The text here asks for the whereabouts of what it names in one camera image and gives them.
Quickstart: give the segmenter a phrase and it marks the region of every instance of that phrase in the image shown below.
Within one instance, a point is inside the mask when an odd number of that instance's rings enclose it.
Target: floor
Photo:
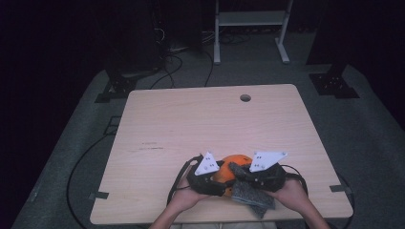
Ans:
[[[314,33],[287,33],[288,65],[282,63],[274,44],[276,35],[250,35],[244,43],[222,45],[222,63],[218,66],[212,66],[210,59],[212,44],[204,46],[206,52],[176,53],[176,57],[166,57],[166,69],[173,72],[173,80],[164,77],[154,85],[167,74],[160,71],[141,79],[136,90],[150,90],[151,86],[166,89],[294,84],[334,169],[352,191],[348,198],[354,199],[354,215],[348,228],[403,227],[404,131],[375,96],[365,76],[351,66],[343,77],[359,98],[336,99],[317,93],[309,74],[324,73],[330,66],[306,65]],[[98,190],[114,142],[114,135],[105,132],[117,127],[116,116],[122,115],[126,102],[112,99],[108,103],[95,103],[107,82],[105,71],[95,75],[13,228],[137,228],[136,225],[98,226],[89,221],[92,196]],[[343,228],[348,219],[329,221]],[[281,221],[277,226],[304,228],[304,223]]]

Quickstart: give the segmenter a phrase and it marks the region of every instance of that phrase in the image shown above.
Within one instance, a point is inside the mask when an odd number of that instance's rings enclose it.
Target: white triangular tag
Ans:
[[[220,166],[218,166],[217,161],[214,159],[214,156],[212,156],[211,153],[207,152],[205,154],[205,156],[203,157],[202,162],[200,163],[199,167],[197,167],[197,170],[194,173],[194,175],[199,176],[199,175],[217,172],[219,170],[220,170]]]
[[[287,156],[286,152],[255,152],[250,172],[264,171]]]

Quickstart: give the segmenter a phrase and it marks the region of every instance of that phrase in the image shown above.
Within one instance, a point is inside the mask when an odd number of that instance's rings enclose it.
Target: desk leg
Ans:
[[[289,64],[289,58],[288,58],[286,49],[284,48],[283,41],[284,41],[284,37],[285,37],[286,31],[287,31],[289,16],[291,14],[292,2],[293,2],[293,0],[288,1],[286,13],[284,14],[283,26],[281,27],[280,37],[275,39],[277,49],[279,50],[279,53],[281,55],[281,58],[282,58],[284,64]]]
[[[220,1],[215,3],[215,42],[214,42],[214,64],[221,64],[220,50]]]

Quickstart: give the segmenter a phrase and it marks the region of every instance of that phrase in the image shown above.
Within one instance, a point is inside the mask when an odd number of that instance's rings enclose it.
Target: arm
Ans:
[[[298,212],[311,229],[330,229],[298,180],[289,179],[282,189],[275,193],[266,193],[279,200],[287,208]]]
[[[181,178],[178,188],[189,186],[186,178],[189,171],[190,167]],[[170,203],[166,206],[166,208],[158,216],[158,218],[152,223],[149,229],[169,228],[181,212],[194,207],[201,199],[208,197],[208,195],[199,194],[191,188],[185,188],[176,191]]]

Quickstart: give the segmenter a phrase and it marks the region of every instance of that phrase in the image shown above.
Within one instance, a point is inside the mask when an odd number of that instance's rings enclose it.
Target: white desk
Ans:
[[[248,94],[251,100],[240,97]],[[309,197],[325,218],[348,218],[339,179],[293,85],[168,89],[131,92],[119,124],[91,222],[151,223],[164,209],[183,163],[211,151],[217,160],[254,151],[285,151],[283,164],[306,179]],[[300,219],[276,202],[264,220]],[[255,221],[250,208],[212,197],[176,222]]]

